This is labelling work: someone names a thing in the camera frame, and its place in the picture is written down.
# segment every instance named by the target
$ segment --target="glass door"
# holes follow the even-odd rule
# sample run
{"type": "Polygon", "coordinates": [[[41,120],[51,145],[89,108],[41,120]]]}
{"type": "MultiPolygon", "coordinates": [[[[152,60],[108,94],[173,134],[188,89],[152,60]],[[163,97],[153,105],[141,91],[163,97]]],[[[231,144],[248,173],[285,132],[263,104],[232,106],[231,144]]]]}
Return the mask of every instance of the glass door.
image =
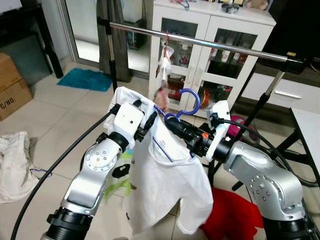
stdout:
{"type": "MultiPolygon", "coordinates": [[[[204,39],[210,16],[184,9],[174,9],[154,6],[152,29],[169,34],[204,39]]],[[[157,91],[156,77],[159,73],[158,62],[162,56],[162,49],[166,38],[153,36],[151,38],[149,98],[154,99],[157,91]]],[[[169,108],[185,109],[188,94],[179,95],[178,90],[190,88],[201,53],[201,46],[189,42],[168,39],[167,45],[174,49],[170,57],[171,74],[168,76],[169,108]]]]}
{"type": "MultiPolygon", "coordinates": [[[[246,49],[262,50],[272,27],[237,19],[211,16],[205,39],[246,49]]],[[[217,48],[203,47],[194,75],[192,88],[201,100],[199,115],[220,100],[227,100],[229,108],[238,97],[257,57],[217,48]]],[[[188,98],[186,109],[195,106],[188,98]]]]}

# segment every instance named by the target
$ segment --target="cardboard box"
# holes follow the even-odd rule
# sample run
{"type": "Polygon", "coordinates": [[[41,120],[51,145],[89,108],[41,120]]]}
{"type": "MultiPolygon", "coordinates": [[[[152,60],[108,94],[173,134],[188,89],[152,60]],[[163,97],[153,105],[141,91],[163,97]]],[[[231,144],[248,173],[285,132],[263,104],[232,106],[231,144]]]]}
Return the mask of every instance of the cardboard box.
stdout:
{"type": "Polygon", "coordinates": [[[20,76],[16,66],[7,54],[0,52],[0,92],[18,82],[20,76]]]}
{"type": "Polygon", "coordinates": [[[5,119],[32,99],[29,88],[22,78],[0,92],[0,120],[5,119]]]}

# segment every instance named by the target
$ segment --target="blue hanger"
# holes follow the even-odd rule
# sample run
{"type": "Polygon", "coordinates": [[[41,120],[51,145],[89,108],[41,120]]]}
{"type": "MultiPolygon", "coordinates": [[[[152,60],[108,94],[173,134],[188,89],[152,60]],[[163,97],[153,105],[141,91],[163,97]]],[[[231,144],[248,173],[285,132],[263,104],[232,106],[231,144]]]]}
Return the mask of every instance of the blue hanger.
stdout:
{"type": "Polygon", "coordinates": [[[179,90],[180,94],[183,93],[191,93],[194,97],[195,97],[195,108],[192,111],[184,111],[184,110],[180,110],[177,114],[174,114],[172,112],[169,112],[167,114],[164,113],[164,111],[162,111],[162,109],[160,109],[157,105],[154,105],[154,108],[158,110],[158,112],[164,116],[164,121],[167,121],[167,119],[169,117],[175,117],[179,122],[180,122],[180,116],[182,114],[184,115],[193,115],[196,112],[198,112],[198,110],[200,109],[200,97],[199,95],[191,88],[183,88],[179,90]]]}

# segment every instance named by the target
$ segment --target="wall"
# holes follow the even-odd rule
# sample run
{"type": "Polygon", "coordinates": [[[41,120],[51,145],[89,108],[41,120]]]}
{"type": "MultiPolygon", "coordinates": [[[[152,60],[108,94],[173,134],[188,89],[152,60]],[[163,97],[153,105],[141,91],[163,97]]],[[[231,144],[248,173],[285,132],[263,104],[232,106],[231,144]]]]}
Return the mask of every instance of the wall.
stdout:
{"type": "Polygon", "coordinates": [[[50,31],[55,52],[59,60],[62,60],[65,57],[67,57],[70,54],[70,52],[57,0],[37,1],[42,4],[45,20],[50,31]]]}
{"type": "Polygon", "coordinates": [[[65,0],[75,39],[98,44],[96,0],[65,0]]]}

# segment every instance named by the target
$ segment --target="curtain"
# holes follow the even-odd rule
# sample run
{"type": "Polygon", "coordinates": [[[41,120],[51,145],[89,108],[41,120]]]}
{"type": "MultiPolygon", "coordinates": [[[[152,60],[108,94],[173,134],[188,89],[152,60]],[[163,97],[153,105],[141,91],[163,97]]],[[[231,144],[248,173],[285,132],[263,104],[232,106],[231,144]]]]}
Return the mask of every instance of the curtain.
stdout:
{"type": "MultiPolygon", "coordinates": [[[[96,15],[104,20],[119,24],[124,23],[121,0],[97,0],[96,15]]],[[[99,68],[110,74],[109,50],[105,27],[97,25],[99,40],[99,68]]],[[[113,52],[115,60],[116,78],[118,81],[129,82],[128,52],[126,32],[120,29],[111,29],[113,52]]]]}

